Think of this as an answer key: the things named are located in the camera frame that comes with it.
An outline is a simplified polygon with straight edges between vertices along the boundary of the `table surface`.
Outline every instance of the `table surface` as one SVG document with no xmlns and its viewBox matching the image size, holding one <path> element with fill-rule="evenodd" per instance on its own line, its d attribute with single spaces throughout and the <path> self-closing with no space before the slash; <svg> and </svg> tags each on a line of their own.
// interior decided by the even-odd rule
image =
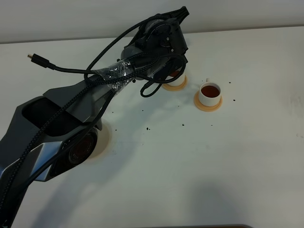
<svg viewBox="0 0 304 228">
<path fill-rule="evenodd" d="M 303 37 L 303 27 L 185 35 L 186 88 L 142 98 L 144 81 L 128 85 L 104 114 L 105 151 L 33 183 L 13 227 L 303 227 Z M 111 40 L 1 44 L 0 136 L 16 106 L 83 77 L 38 67 L 27 53 L 86 68 Z M 115 62 L 129 40 L 98 67 Z M 193 103 L 207 77 L 223 91 L 213 113 Z"/>
</svg>

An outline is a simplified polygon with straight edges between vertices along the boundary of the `white cup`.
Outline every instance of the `white cup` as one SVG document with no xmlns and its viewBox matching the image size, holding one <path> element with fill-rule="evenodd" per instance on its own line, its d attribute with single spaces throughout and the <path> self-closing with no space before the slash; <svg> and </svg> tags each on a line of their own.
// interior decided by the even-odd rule
<svg viewBox="0 0 304 228">
<path fill-rule="evenodd" d="M 168 76 L 166 78 L 166 80 L 169 80 L 169 79 L 172 79 L 172 78 L 174 78 L 174 77 Z M 176 79 L 173 82 L 168 83 L 168 85 L 170 85 L 170 86 L 180 86 L 181 84 L 184 83 L 184 81 L 185 81 L 185 71 L 184 71 L 184 73 L 182 73 L 182 75 L 178 79 Z"/>
<path fill-rule="evenodd" d="M 213 87 L 216 87 L 218 90 L 219 90 L 219 95 L 216 96 L 216 97 L 207 97 L 205 96 L 202 92 L 201 92 L 201 89 L 205 86 L 213 86 Z M 204 105 L 204 106 L 207 106 L 207 107 L 212 107 L 212 106 L 215 106 L 219 103 L 220 101 L 220 97 L 221 97 L 221 94 L 222 94 L 222 91 L 219 87 L 218 84 L 215 84 L 213 82 L 210 82 L 209 81 L 209 78 L 206 79 L 206 82 L 203 83 L 200 88 L 199 88 L 199 101 Z"/>
</svg>

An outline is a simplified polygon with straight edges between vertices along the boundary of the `round coaster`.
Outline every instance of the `round coaster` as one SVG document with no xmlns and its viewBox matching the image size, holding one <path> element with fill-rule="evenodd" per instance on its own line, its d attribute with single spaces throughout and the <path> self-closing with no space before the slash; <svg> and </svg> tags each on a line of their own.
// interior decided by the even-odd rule
<svg viewBox="0 0 304 228">
<path fill-rule="evenodd" d="M 223 97 L 220 97 L 220 101 L 217 105 L 215 106 L 212 106 L 212 107 L 208 107 L 208 106 L 205 106 L 203 105 L 200 100 L 199 100 L 199 92 L 197 92 L 195 95 L 194 95 L 194 104 L 195 106 L 204 111 L 204 112 L 214 112 L 216 110 L 218 110 L 221 106 L 222 106 L 222 103 L 223 103 Z"/>
<path fill-rule="evenodd" d="M 171 85 L 168 85 L 168 84 L 162 84 L 162 87 L 165 90 L 169 90 L 169 91 L 180 91 L 180 90 L 182 90 L 183 88 L 186 87 L 187 83 L 188 83 L 188 78 L 187 78 L 187 76 L 185 76 L 185 81 L 178 86 L 171 86 Z"/>
</svg>

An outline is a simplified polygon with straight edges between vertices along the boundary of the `white wall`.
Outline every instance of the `white wall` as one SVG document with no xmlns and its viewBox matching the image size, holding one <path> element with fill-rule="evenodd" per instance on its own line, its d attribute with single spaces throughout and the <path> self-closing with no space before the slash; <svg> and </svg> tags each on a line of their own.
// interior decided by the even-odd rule
<svg viewBox="0 0 304 228">
<path fill-rule="evenodd" d="M 183 5 L 185 33 L 304 24 L 304 0 L 1 0 L 0 42 L 116 37 Z"/>
</svg>

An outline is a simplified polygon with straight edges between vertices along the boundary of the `clear tape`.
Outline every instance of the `clear tape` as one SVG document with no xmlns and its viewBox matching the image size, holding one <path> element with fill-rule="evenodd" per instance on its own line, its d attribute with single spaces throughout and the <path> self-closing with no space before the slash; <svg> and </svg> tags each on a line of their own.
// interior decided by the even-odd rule
<svg viewBox="0 0 304 228">
<path fill-rule="evenodd" d="M 109 67 L 92 71 L 102 76 L 104 80 L 110 80 L 131 74 L 134 72 L 134 68 L 129 61 L 120 60 L 117 63 L 110 65 Z M 134 79 L 135 77 L 132 77 L 124 81 L 108 84 L 108 86 L 113 89 L 116 94 L 118 94 L 123 88 L 126 87 L 127 84 L 132 82 Z"/>
</svg>

